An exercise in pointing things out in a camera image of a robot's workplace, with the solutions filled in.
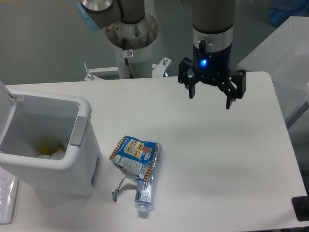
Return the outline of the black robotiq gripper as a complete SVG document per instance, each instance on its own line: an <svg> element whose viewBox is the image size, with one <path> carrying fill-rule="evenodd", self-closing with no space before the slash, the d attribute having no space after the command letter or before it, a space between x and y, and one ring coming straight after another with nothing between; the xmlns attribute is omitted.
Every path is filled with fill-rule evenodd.
<svg viewBox="0 0 309 232"><path fill-rule="evenodd" d="M189 98L195 96L195 84L204 84L218 87L226 96L226 109L230 109L232 102L242 99L246 92L246 71L237 70L234 75L229 72L231 47L207 52L206 43L202 40L198 47L193 47L193 62L184 57L179 64L178 82L189 90ZM192 68L194 75L189 77L188 71Z"/></svg>

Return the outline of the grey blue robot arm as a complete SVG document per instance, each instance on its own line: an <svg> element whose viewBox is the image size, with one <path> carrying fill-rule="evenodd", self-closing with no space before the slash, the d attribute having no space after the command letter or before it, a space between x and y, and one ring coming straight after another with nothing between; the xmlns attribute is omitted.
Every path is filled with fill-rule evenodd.
<svg viewBox="0 0 309 232"><path fill-rule="evenodd" d="M193 58L179 64L178 81L195 95L199 82L218 87L226 107L246 91L246 72L231 74L229 60L236 3L233 0L186 0L192 10ZM158 37L156 19L146 13L142 0L81 0L77 9L91 30L104 29L115 46L122 79L152 77L151 46Z"/></svg>

